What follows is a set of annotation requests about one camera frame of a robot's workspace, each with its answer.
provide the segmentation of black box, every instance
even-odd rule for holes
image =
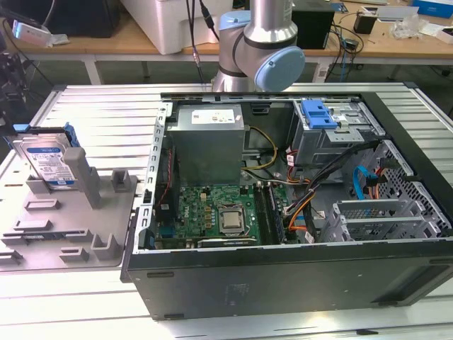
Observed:
[[[297,46],[308,50],[326,48],[333,10],[324,0],[294,0],[292,20],[297,25]]]
[[[359,34],[370,34],[376,19],[376,16],[357,15],[354,23],[354,32]]]
[[[43,23],[52,0],[3,0],[2,6]],[[110,38],[120,22],[119,0],[65,0],[55,2],[47,28],[52,34]]]

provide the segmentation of aluminum extrusion table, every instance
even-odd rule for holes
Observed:
[[[68,86],[49,95],[32,125],[69,121],[100,175],[123,167],[143,181],[159,94],[206,89],[187,84]],[[288,91],[376,92],[453,184],[452,122],[420,90],[392,83],[295,84]],[[10,152],[0,166],[0,232],[25,197],[27,175],[27,166]],[[139,183],[134,206],[141,201],[143,187]],[[135,286],[120,282],[120,268],[0,275],[0,334],[5,339],[60,340],[63,334],[71,339],[124,339],[131,334],[152,339],[312,339],[314,334],[320,339],[351,339],[358,329],[379,332],[367,339],[451,339],[452,310],[450,280],[411,307],[154,322]]]

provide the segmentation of metal frame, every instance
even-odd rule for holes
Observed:
[[[183,53],[172,55],[135,55],[135,54],[67,54],[67,53],[30,53],[31,60],[74,60],[85,64],[86,71],[92,85],[103,84],[102,76],[97,62],[142,62],[145,77],[149,77],[149,69],[146,62],[192,62],[193,56]],[[327,71],[333,64],[336,57],[306,56],[305,62],[316,64],[316,69],[312,81],[323,83],[326,80]],[[218,62],[219,55],[202,55],[203,62]],[[356,64],[390,64],[390,65],[453,65],[452,59],[421,59],[421,58],[385,58],[385,57],[361,57],[357,56],[354,61]],[[389,76],[394,79],[396,72]]]

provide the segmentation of power cable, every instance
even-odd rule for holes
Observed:
[[[36,69],[36,71],[38,71],[39,74],[41,74],[41,76],[44,78],[44,80],[45,80],[47,83],[49,83],[49,85],[50,85],[51,87],[53,87],[53,86],[54,86],[54,83],[52,83],[52,82],[45,76],[45,74],[43,74],[43,73],[41,72],[41,70],[33,63],[33,61],[30,60],[30,58],[28,58],[27,55],[26,55],[26,54],[25,54],[25,53],[17,46],[17,44],[14,42],[13,38],[10,37],[10,35],[8,34],[8,28],[6,27],[6,23],[7,23],[6,19],[3,19],[3,21],[1,22],[1,24],[2,24],[2,26],[3,26],[3,29],[4,29],[4,31],[5,31],[6,37],[9,39],[9,41],[11,41],[11,43],[12,43],[13,46],[17,49],[17,51],[19,51],[19,53],[21,53],[21,54],[23,55],[23,57],[29,61],[29,63]]]

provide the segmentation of power supply label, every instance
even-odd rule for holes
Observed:
[[[234,111],[226,110],[194,110],[192,124],[233,124]]]
[[[59,147],[29,147],[28,159],[42,179],[56,186],[74,184],[71,169],[63,162],[63,152]]]

